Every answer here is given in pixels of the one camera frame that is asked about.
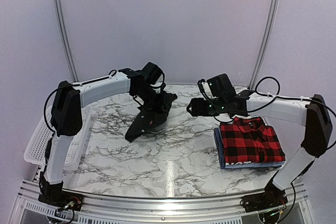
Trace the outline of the black pinstriped long sleeve shirt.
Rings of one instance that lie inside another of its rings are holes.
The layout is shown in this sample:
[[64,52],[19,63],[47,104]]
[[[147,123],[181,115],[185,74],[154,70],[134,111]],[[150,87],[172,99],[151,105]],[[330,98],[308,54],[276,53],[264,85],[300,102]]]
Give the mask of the black pinstriped long sleeve shirt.
[[175,93],[162,91],[150,100],[144,101],[144,104],[139,107],[139,114],[128,128],[125,139],[131,143],[142,134],[165,123],[172,103],[176,99],[177,95]]

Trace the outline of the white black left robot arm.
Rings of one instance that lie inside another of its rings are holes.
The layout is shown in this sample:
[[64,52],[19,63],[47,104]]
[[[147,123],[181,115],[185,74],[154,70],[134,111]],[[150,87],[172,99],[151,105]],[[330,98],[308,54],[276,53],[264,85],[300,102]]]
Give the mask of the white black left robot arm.
[[40,202],[61,207],[80,209],[83,196],[64,191],[62,173],[68,149],[75,135],[82,128],[82,108],[116,94],[128,93],[143,102],[140,112],[128,128],[125,139],[136,138],[166,122],[172,102],[177,96],[164,90],[159,81],[164,72],[149,62],[141,70],[124,68],[107,76],[85,82],[63,81],[52,92],[51,119],[46,124],[52,131],[45,151],[46,166],[40,173]]

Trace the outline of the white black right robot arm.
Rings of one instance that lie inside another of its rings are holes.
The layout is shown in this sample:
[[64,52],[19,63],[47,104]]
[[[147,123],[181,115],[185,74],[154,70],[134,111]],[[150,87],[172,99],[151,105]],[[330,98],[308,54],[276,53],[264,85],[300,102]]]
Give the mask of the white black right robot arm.
[[262,193],[242,198],[247,212],[285,205],[287,187],[333,147],[335,112],[319,94],[291,97],[255,89],[237,92],[225,74],[202,79],[197,85],[201,96],[186,108],[191,116],[230,117],[215,129],[223,166],[279,166]]

